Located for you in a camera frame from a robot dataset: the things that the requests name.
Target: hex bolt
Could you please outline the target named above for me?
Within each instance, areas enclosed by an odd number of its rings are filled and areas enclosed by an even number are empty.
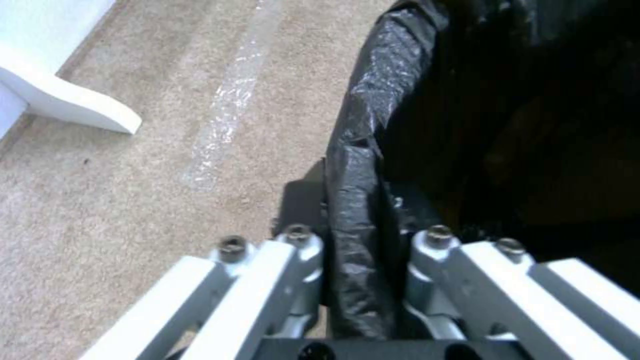
[[[501,238],[495,242],[495,247],[512,262],[519,264],[526,254],[524,246],[516,239]]]
[[[237,263],[242,260],[246,254],[246,244],[247,241],[242,236],[225,236],[220,240],[220,244],[218,245],[220,260],[225,263]]]
[[[296,247],[303,246],[309,239],[311,239],[311,229],[309,226],[303,224],[291,224],[284,229],[284,234],[287,239],[287,243]]]
[[[427,245],[434,249],[444,250],[449,247],[453,240],[451,229],[444,225],[433,225],[427,229]]]

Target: white wall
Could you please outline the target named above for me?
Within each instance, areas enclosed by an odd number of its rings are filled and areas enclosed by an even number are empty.
[[[0,45],[54,74],[114,2],[0,0]],[[22,99],[0,84],[0,138],[26,106]]]

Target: plastic strip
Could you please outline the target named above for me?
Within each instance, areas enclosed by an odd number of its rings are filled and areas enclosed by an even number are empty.
[[[202,126],[193,144],[193,160],[182,175],[183,183],[189,187],[201,191],[215,188],[218,167],[249,106],[281,17],[280,0],[258,0],[234,59],[216,91],[211,104],[212,116]]]

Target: floor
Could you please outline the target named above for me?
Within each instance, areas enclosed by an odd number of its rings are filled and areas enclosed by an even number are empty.
[[[77,358],[181,256],[264,239],[391,3],[119,1],[60,76],[129,105],[138,134],[30,117],[0,152],[0,358]]]

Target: white furniture leg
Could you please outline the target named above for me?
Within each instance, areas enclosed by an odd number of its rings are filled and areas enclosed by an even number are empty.
[[[46,74],[1,47],[0,83],[37,115],[128,134],[136,133],[142,122],[126,105]]]

